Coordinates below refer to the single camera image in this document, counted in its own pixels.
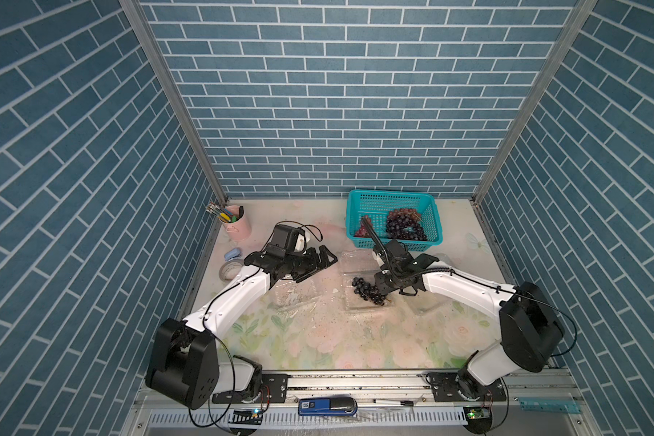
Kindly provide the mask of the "red grape bunch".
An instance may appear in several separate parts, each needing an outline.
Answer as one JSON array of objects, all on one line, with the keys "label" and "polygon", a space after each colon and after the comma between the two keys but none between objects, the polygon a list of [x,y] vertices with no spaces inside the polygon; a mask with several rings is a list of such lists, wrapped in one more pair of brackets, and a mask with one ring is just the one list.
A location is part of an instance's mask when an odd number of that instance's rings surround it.
[{"label": "red grape bunch", "polygon": [[367,226],[362,223],[360,228],[354,233],[354,236],[357,238],[370,238]]}]

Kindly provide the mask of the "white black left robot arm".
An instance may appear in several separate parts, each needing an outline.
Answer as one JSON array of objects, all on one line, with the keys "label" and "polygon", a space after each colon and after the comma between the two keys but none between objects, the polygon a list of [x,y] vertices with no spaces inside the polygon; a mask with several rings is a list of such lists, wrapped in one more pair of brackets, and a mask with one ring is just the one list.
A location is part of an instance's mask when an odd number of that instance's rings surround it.
[{"label": "white black left robot arm", "polygon": [[324,245],[283,256],[267,252],[247,255],[237,276],[209,303],[158,327],[145,385],[191,410],[214,397],[226,403],[255,399],[262,365],[233,356],[223,338],[277,282],[301,283],[337,262],[337,256]]}]

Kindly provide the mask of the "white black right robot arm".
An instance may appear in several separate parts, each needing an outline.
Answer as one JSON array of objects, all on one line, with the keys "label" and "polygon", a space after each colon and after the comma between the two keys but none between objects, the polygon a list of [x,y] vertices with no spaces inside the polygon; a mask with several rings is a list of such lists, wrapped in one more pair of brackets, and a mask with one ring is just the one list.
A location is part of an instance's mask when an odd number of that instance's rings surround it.
[{"label": "white black right robot arm", "polygon": [[501,378],[524,370],[537,374],[552,359],[565,329],[557,311],[533,283],[495,283],[454,269],[438,258],[420,254],[373,254],[375,276],[385,294],[431,292],[481,312],[492,320],[500,339],[474,352],[456,375],[461,397],[475,401]]}]

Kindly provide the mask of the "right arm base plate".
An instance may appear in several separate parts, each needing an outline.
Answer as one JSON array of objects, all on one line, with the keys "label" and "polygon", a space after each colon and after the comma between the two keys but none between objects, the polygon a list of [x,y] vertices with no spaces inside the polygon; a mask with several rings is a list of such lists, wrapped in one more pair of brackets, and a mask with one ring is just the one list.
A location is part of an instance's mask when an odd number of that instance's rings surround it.
[{"label": "right arm base plate", "polygon": [[496,403],[508,399],[507,390],[498,379],[490,385],[478,383],[470,375],[459,372],[428,372],[424,380],[432,389],[434,401],[466,401],[473,403]]}]

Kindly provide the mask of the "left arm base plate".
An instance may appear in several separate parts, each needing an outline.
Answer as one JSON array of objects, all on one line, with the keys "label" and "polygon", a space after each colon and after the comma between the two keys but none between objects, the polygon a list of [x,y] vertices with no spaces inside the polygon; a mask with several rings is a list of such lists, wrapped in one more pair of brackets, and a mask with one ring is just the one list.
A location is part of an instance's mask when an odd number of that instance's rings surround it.
[{"label": "left arm base plate", "polygon": [[260,394],[269,390],[269,403],[285,403],[288,392],[288,374],[263,374],[261,381],[252,381],[242,392],[219,392],[213,395],[213,404],[258,403]]}]

